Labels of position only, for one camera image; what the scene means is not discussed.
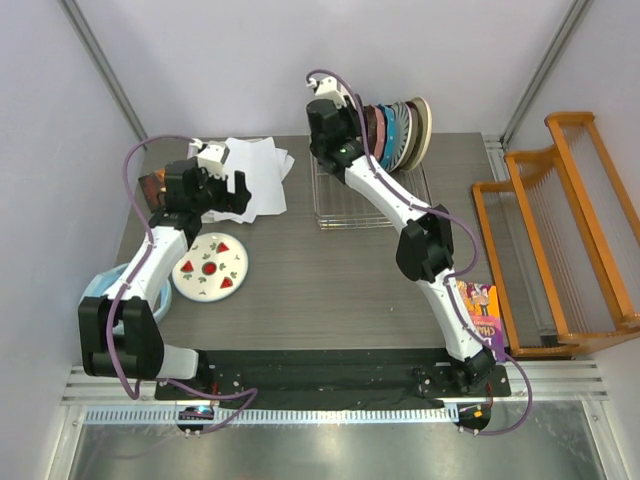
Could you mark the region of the pink polka dot plate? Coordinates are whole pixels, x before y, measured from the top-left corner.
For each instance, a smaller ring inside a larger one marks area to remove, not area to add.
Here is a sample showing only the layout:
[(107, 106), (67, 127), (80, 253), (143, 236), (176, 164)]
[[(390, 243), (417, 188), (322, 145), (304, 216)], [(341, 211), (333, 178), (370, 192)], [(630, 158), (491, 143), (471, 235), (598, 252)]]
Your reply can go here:
[(374, 156), (376, 158), (376, 160), (378, 161), (378, 163), (380, 164), (381, 158), (382, 158), (382, 154), (383, 154), (383, 149), (385, 146), (385, 138), (386, 138), (386, 125), (385, 125), (385, 118), (384, 118), (384, 114), (381, 111), (381, 109), (379, 108), (380, 105), (375, 105), (375, 107), (378, 110), (378, 114), (377, 114), (377, 119), (378, 119), (378, 127), (377, 127), (377, 134), (378, 134), (378, 139), (377, 139), (377, 144), (374, 150)]

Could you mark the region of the white watermelon pattern plate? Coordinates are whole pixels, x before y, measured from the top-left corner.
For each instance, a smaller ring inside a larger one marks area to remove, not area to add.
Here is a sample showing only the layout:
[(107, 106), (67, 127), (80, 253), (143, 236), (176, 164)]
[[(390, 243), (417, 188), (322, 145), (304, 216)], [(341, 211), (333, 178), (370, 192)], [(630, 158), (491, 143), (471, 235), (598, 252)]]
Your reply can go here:
[(244, 245), (225, 233), (199, 235), (174, 266), (171, 279), (185, 298), (221, 301), (240, 288), (247, 277), (249, 255)]

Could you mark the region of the black rimmed beige plate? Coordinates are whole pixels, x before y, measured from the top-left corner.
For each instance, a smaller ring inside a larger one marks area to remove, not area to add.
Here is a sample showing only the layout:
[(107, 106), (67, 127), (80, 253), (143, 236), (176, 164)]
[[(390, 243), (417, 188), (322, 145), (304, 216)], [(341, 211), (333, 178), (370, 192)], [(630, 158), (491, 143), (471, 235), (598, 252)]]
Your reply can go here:
[(375, 150), (378, 134), (378, 119), (377, 119), (378, 110), (375, 106), (367, 105), (364, 107), (364, 116), (366, 120), (366, 131), (367, 131), (367, 141), (368, 147), (371, 152)]

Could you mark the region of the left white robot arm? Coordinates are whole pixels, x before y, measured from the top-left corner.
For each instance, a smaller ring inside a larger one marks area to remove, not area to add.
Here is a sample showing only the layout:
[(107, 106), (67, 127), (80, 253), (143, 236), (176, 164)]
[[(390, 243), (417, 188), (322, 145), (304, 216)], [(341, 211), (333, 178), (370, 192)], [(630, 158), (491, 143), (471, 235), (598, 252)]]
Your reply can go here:
[(187, 396), (200, 399), (213, 385), (205, 353), (165, 343), (152, 309), (198, 236), (203, 215), (242, 214), (251, 194), (244, 172), (216, 177), (194, 158), (168, 164), (164, 183), (161, 205), (143, 216), (147, 233), (124, 273), (104, 293), (79, 303), (82, 362), (94, 377), (175, 379)]

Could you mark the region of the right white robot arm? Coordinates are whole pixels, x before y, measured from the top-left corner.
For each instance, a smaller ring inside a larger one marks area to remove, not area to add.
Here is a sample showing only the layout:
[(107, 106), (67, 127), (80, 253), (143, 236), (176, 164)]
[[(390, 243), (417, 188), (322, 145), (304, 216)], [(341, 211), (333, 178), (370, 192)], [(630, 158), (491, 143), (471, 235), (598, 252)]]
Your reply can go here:
[(396, 264), (427, 298), (445, 340), (451, 380), (472, 395), (483, 388), (496, 365), (475, 329), (456, 284), (452, 217), (412, 196), (367, 154), (353, 106), (329, 99), (306, 106), (310, 150), (319, 165), (375, 206), (399, 234)]

